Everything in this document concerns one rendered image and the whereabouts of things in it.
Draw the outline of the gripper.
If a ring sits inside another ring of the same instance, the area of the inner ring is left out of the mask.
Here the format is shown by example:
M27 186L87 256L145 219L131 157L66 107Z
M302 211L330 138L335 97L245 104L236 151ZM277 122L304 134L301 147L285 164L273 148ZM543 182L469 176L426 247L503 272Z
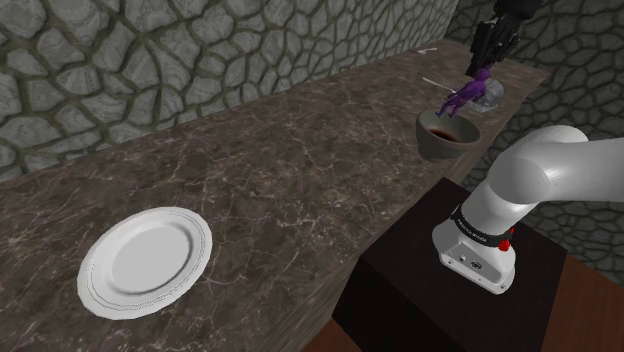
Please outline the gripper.
M466 75L474 77L478 70L502 61L514 46L521 21L532 19L541 4L542 0L496 0L493 18L477 26Z

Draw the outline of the purple figure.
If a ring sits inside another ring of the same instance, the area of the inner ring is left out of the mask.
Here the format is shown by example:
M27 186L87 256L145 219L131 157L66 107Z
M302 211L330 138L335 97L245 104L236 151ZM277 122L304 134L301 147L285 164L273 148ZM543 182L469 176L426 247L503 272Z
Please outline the purple figure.
M465 84L459 91L452 93L447 97L447 101L442 105L440 110L436 112L441 117L449 107L453 107L449 113L452 118L456 113L468 102L477 101L486 94L486 80L491 77L488 67L479 69L473 80Z

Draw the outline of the clear glass cup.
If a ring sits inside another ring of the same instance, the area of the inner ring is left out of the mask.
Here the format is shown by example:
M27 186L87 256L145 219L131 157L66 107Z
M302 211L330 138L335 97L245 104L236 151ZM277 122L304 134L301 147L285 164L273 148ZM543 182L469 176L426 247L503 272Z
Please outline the clear glass cup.
M470 101L467 103L471 109L480 113L496 109L499 101L504 96L504 87L499 81L489 78L485 81L485 84L486 94L476 102Z

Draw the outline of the white long utensil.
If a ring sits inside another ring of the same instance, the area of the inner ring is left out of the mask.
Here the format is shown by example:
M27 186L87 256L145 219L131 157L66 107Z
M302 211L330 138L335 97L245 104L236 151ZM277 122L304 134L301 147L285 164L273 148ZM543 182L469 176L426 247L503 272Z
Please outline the white long utensil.
M446 89L446 90L448 90L448 91L450 91L450 92L452 92L452 93L456 93L456 91L455 91L454 89L452 89L452 88L450 88L450 87L447 87L447 86L445 86L445 85L442 85L442 84L440 84L440 83L437 83L437 82L435 82L435 81L433 81L433 80L431 80L431 79L429 79L429 78L422 77L422 80L423 80L423 81L425 81L425 82L427 82L427 83L430 83L430 84L432 84L432 85L434 85L434 86L437 86L437 87L440 87L440 88Z

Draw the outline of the grey bowl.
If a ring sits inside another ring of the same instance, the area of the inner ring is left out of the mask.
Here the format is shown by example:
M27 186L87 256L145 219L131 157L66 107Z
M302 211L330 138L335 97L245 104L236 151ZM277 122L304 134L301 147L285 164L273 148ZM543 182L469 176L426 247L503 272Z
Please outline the grey bowl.
M430 161L460 157L481 140L479 127L460 115L441 117L435 110L420 113L415 122L415 135L420 155Z

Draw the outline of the dark robot stand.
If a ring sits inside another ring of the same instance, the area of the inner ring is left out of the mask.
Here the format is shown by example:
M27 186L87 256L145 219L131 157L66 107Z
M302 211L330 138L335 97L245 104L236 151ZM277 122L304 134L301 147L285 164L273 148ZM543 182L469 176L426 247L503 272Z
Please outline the dark robot stand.
M468 196L442 178L358 259L333 319L362 352L540 352L567 252L515 227L516 275L495 295L445 267L433 228Z

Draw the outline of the white plate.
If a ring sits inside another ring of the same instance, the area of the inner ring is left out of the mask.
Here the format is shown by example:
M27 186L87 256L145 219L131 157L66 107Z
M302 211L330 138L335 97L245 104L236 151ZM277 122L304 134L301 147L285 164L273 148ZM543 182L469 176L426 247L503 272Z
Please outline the white plate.
M204 272L212 250L208 223L180 207L134 214L89 249L77 293L94 315L110 320L155 313L185 294Z

